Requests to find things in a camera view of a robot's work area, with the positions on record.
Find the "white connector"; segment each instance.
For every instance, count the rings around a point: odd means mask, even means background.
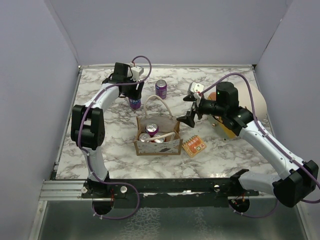
[[[194,98],[196,99],[196,105],[199,106],[201,101],[201,93],[204,90],[205,86],[200,83],[192,82],[188,89],[188,94],[193,94]]]
[[[131,79],[134,82],[139,82],[140,81],[140,76],[144,73],[144,68],[141,66],[134,66],[131,67],[131,70],[128,69],[128,77],[131,77]]]

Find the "white robotic arm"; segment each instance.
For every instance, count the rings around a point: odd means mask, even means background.
[[[106,78],[102,82],[101,89],[94,95],[94,97],[84,105],[75,105],[72,109],[71,139],[78,145],[77,140],[81,119],[84,111],[91,105],[88,119],[84,123],[81,136],[81,146],[83,148],[81,151],[84,155],[87,166],[89,165],[88,154],[90,156],[90,166],[92,171],[88,167],[88,179],[91,181],[99,181],[92,174],[93,172],[101,180],[105,180],[109,177],[109,172],[104,164],[101,147],[105,138],[104,112],[118,97],[130,97],[135,100],[139,100],[141,98],[141,91],[144,83],[142,82],[122,88],[118,86],[111,88],[108,87],[113,84],[138,82],[143,72],[144,69],[140,66],[132,67],[132,65],[116,63],[114,72],[112,73],[112,78]]]
[[[278,174],[261,174],[243,169],[230,179],[238,188],[275,195],[282,204],[293,207],[316,188],[316,183],[293,160],[307,169],[315,179],[318,176],[318,165],[312,160],[304,161],[275,139],[261,122],[254,119],[252,112],[239,106],[238,90],[234,85],[222,80],[216,84],[216,100],[205,99],[203,93],[207,90],[203,91],[204,86],[191,83],[188,95],[183,98],[186,102],[193,102],[191,110],[177,120],[193,128],[196,114],[199,119],[203,115],[221,117],[221,123],[257,149]]]

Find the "bag handle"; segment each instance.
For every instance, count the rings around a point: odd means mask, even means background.
[[[143,110],[144,110],[145,117],[148,116],[148,113],[147,113],[147,102],[148,102],[150,99],[154,99],[154,98],[159,99],[159,100],[163,103],[163,105],[166,107],[166,109],[167,109],[168,112],[169,112],[170,119],[172,119],[173,116],[172,116],[172,113],[171,113],[171,111],[170,111],[170,108],[168,107],[168,105],[166,104],[166,102],[163,101],[163,99],[162,99],[161,97],[157,96],[157,95],[151,95],[151,96],[149,96],[149,97],[145,100],[145,102],[144,102],[144,104],[143,104]]]
[[[162,138],[166,138],[166,137],[169,137],[169,136],[171,136],[171,138],[170,138],[170,140],[169,140],[169,142],[170,142],[170,141],[172,141],[172,140],[175,138],[176,133],[175,133],[174,131],[172,131],[172,132],[169,132],[169,133],[167,133],[167,134],[163,134],[163,135],[161,135],[161,136],[146,138],[144,141],[148,143],[148,142],[150,142],[150,141],[157,140],[157,139],[162,139]]]

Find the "purple soda can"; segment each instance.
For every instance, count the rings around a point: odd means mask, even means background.
[[[167,97],[167,83],[165,80],[160,79],[155,83],[155,95],[162,99]]]
[[[159,131],[158,125],[150,122],[145,125],[145,132],[153,137]]]
[[[130,103],[130,107],[133,110],[137,110],[141,107],[141,99],[133,100],[133,99],[129,98],[129,103]]]

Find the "soda can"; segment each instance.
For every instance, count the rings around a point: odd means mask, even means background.
[[[167,83],[165,80],[160,79],[155,83],[155,95],[162,99],[167,97]]]
[[[130,103],[130,107],[133,110],[137,110],[141,107],[141,99],[133,100],[133,99],[129,98],[129,103]]]
[[[139,141],[144,142],[146,139],[149,139],[150,135],[146,132],[143,132],[139,135]]]
[[[158,133],[156,133],[154,136],[153,136],[153,138],[155,138],[155,137],[160,137],[160,136],[162,136],[163,135],[163,133],[162,132],[158,132]],[[157,143],[157,144],[161,144],[161,143],[164,143],[165,141],[166,141],[166,138],[165,137],[162,137],[162,138],[159,138],[159,139],[155,139],[155,140],[153,140],[155,143]]]
[[[150,122],[145,125],[145,132],[153,137],[159,131],[158,125]]]

